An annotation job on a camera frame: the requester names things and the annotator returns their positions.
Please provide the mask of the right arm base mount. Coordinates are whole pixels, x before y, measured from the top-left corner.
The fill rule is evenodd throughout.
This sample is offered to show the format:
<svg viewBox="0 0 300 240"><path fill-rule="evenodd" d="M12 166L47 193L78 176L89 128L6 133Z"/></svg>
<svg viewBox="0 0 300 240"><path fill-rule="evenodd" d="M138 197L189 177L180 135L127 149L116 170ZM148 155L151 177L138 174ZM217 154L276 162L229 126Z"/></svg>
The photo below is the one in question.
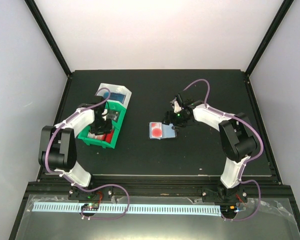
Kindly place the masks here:
<svg viewBox="0 0 300 240"><path fill-rule="evenodd" d="M244 195L245 190L241 185L234 188L226 188L222 184L206 185L201 188L201 196L203 202L209 203L238 203L247 202L247 196Z"/></svg>

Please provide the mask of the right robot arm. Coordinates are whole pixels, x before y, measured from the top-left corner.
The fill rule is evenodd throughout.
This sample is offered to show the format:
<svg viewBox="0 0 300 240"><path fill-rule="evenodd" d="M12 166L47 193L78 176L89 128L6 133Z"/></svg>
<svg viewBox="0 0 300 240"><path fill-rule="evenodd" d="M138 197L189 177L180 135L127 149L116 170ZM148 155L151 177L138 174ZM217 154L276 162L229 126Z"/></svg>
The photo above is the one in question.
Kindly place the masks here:
<svg viewBox="0 0 300 240"><path fill-rule="evenodd" d="M170 102L172 110L164 114L162 123L184 128L189 121L203 123L217 130L221 147L226 156L218 198L230 201L235 189L242 184L242 175L248 162L257 159L264 150L258 132L250 125L244 113L230 114L208 105L206 100L193 100L184 92L178 93Z"/></svg>

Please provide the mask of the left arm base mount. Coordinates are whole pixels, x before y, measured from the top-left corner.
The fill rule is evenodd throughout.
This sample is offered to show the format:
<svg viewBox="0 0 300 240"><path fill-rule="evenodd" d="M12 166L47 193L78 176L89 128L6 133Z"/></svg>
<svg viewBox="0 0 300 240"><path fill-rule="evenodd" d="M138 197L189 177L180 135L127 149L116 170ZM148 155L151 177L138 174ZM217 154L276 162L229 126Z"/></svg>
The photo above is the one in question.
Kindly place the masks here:
<svg viewBox="0 0 300 240"><path fill-rule="evenodd" d="M115 186L106 185L106 186L96 186L90 185L89 187L85 187L85 190L93 190L94 191L84 191L79 189L76 186L72 186L68 192L68 199L69 200L77 200L79 202L97 202L97 201L109 201L115 192Z"/></svg>

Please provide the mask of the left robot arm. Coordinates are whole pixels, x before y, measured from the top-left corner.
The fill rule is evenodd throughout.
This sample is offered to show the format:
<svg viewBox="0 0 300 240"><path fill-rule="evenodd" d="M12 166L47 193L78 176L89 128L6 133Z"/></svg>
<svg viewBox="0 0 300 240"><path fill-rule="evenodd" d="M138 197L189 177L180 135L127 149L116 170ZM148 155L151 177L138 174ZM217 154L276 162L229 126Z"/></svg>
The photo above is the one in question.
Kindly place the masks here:
<svg viewBox="0 0 300 240"><path fill-rule="evenodd" d="M68 118L54 126L41 130L38 162L50 174L67 179L73 186L80 187L79 193L87 200L98 192L91 183L92 175L77 161L76 137L90 127L94 137L110 134L112 120L107 118L107 98L96 97L95 104L82 104Z"/></svg>

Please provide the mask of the red credit card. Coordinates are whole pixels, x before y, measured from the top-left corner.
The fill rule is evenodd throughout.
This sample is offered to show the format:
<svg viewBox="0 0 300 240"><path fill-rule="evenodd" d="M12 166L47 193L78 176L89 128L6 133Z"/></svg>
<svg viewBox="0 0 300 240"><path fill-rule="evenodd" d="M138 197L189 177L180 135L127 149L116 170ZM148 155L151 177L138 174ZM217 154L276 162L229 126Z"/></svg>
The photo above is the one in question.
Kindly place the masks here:
<svg viewBox="0 0 300 240"><path fill-rule="evenodd" d="M98 134L98 135L88 132L87 137L90 139L99 140L99 141L103 141L106 143L111 143L113 134L114 134L114 131L111 131L110 133L103 133L103 134Z"/></svg>

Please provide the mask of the white card with red circle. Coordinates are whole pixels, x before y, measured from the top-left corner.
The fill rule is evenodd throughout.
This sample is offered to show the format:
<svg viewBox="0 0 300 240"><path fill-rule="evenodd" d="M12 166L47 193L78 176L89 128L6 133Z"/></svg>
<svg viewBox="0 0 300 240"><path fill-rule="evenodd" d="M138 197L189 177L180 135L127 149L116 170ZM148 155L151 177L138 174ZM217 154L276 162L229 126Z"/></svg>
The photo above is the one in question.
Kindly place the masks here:
<svg viewBox="0 0 300 240"><path fill-rule="evenodd" d="M162 123L150 122L149 123L149 137L151 139L161 139L163 137Z"/></svg>

